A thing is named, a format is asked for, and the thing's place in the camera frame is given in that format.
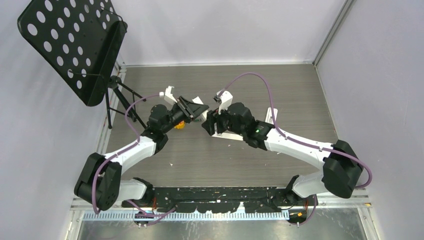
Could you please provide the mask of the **long white remote cover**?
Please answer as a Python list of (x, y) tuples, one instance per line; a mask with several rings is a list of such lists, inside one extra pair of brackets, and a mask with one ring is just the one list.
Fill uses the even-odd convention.
[(234, 141), (243, 141), (243, 137), (241, 135), (235, 134), (235, 133), (215, 133), (212, 135), (214, 138), (220, 138), (220, 139), (227, 139), (227, 140), (234, 140)]

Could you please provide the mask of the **white remote control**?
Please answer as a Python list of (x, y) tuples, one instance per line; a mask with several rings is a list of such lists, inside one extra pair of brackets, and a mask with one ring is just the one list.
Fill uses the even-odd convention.
[(268, 124), (272, 124), (272, 125), (276, 126), (277, 116), (278, 116), (278, 109), (268, 107), (264, 121)]
[(194, 115), (196, 119), (200, 119), (201, 121), (207, 120), (207, 112), (209, 110), (209, 106), (204, 104), (199, 96), (192, 99), (194, 103)]

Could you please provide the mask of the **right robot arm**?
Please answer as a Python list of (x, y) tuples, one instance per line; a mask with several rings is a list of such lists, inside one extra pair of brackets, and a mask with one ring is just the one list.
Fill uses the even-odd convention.
[(317, 172), (293, 176), (287, 184), (284, 193), (291, 205), (320, 193), (348, 199), (364, 169), (347, 142), (319, 142), (288, 133), (272, 120), (255, 119), (241, 102), (206, 111), (202, 117), (202, 127), (210, 136), (241, 140), (252, 148), (285, 154), (317, 168)]

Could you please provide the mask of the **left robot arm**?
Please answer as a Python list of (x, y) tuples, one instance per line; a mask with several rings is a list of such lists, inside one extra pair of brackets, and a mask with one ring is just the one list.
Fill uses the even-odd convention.
[(153, 202), (150, 184), (140, 178), (123, 180), (122, 175), (138, 162), (159, 153), (168, 141), (167, 133), (181, 122), (190, 123), (206, 113), (209, 106), (197, 97), (180, 96), (171, 109), (157, 104), (150, 110), (147, 126), (130, 144), (105, 155), (90, 154), (74, 186), (74, 194), (90, 203), (95, 213), (106, 211), (115, 202), (135, 200), (141, 207)]

